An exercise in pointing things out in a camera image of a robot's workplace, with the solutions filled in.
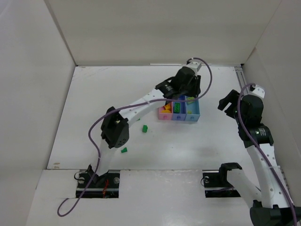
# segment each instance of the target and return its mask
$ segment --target green object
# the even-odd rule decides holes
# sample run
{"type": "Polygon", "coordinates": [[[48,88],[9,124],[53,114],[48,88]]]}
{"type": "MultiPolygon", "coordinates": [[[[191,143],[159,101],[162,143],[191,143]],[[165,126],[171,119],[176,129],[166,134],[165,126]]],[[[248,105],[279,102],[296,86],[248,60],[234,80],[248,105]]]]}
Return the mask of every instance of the green object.
{"type": "Polygon", "coordinates": [[[126,147],[121,150],[121,153],[124,153],[124,152],[127,152],[127,148],[126,147]]]}
{"type": "Polygon", "coordinates": [[[146,132],[147,132],[147,125],[143,125],[142,133],[146,133],[146,132]]]}
{"type": "Polygon", "coordinates": [[[188,97],[188,98],[186,98],[186,100],[194,100],[194,97],[188,97]]]}
{"type": "Polygon", "coordinates": [[[174,113],[180,113],[180,103],[174,104],[174,113]]]}

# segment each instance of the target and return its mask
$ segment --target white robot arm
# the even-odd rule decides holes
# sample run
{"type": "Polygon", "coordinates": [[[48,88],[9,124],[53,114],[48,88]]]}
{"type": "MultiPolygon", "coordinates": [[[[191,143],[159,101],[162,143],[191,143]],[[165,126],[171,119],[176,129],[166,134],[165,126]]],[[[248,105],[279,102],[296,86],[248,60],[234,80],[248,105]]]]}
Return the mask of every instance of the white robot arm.
{"type": "Polygon", "coordinates": [[[301,219],[301,208],[293,206],[280,167],[276,163],[274,140],[270,129],[261,123],[263,112],[261,99],[264,95],[263,88],[257,85],[250,87],[250,93],[240,100],[241,119],[238,116],[239,93],[237,91],[232,90],[220,100],[218,106],[219,110],[223,110],[227,104],[231,103],[225,113],[238,123],[238,134],[244,141],[245,148],[254,164],[260,190],[246,177],[238,163],[222,164],[219,169],[220,180],[230,183],[245,200],[250,208],[250,217],[254,226],[292,226],[294,224],[292,207],[298,220],[301,219]],[[249,135],[259,145],[260,151],[247,135],[241,121],[249,135]],[[270,165],[267,164],[265,157],[268,158],[270,165]]]}
{"type": "Polygon", "coordinates": [[[100,176],[108,172],[112,157],[116,150],[129,140],[129,128],[138,119],[166,105],[166,101],[170,99],[177,100],[180,95],[197,97],[200,94],[201,76],[198,75],[200,68],[201,62],[199,60],[190,59],[187,65],[182,67],[174,77],[158,84],[151,92],[131,104],[148,102],[147,105],[120,110],[103,120],[100,167],[96,169],[98,157],[95,156],[94,162],[87,169],[90,176],[96,171],[93,178],[94,183],[97,184],[100,176]],[[162,99],[162,101],[152,102],[155,99],[162,99]]]}

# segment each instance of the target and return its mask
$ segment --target container with compartments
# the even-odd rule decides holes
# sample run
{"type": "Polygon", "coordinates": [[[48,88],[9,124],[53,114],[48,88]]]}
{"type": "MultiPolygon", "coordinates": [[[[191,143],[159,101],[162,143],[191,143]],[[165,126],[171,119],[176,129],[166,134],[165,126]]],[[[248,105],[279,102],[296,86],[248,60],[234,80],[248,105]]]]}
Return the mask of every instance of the container with compartments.
{"type": "MultiPolygon", "coordinates": [[[[189,97],[180,96],[179,100],[187,100],[189,97]]],[[[172,102],[170,109],[166,111],[165,107],[158,110],[158,118],[160,120],[174,121],[198,121],[200,117],[198,100],[190,102],[172,102]]]]}

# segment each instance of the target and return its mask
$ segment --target yellow object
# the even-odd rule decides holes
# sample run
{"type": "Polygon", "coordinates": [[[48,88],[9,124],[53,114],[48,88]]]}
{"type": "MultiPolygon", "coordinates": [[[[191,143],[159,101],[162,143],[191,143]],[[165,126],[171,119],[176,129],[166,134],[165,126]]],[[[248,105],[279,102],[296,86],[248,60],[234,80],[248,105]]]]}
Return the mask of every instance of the yellow object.
{"type": "Polygon", "coordinates": [[[165,108],[165,110],[169,110],[169,111],[170,111],[170,110],[171,110],[171,105],[170,105],[170,104],[167,104],[167,105],[164,106],[164,108],[165,108]]]}
{"type": "Polygon", "coordinates": [[[186,100],[194,100],[194,97],[188,97],[188,98],[186,98],[186,100]]]}
{"type": "Polygon", "coordinates": [[[171,113],[171,111],[170,110],[163,110],[163,111],[161,111],[161,113],[171,113]]]}

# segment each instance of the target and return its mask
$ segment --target white wall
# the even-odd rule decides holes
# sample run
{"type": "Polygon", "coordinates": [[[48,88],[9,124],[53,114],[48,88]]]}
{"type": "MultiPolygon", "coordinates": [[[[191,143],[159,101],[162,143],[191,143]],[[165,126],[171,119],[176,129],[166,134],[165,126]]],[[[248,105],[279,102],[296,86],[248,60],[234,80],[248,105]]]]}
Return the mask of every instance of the white wall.
{"type": "Polygon", "coordinates": [[[272,130],[277,162],[301,205],[301,1],[282,0],[244,65],[247,81],[266,88],[263,122],[272,130]]]}
{"type": "Polygon", "coordinates": [[[46,0],[79,65],[244,63],[281,0],[46,0]]]}
{"type": "Polygon", "coordinates": [[[43,0],[0,2],[0,219],[23,226],[74,70],[43,0]]]}

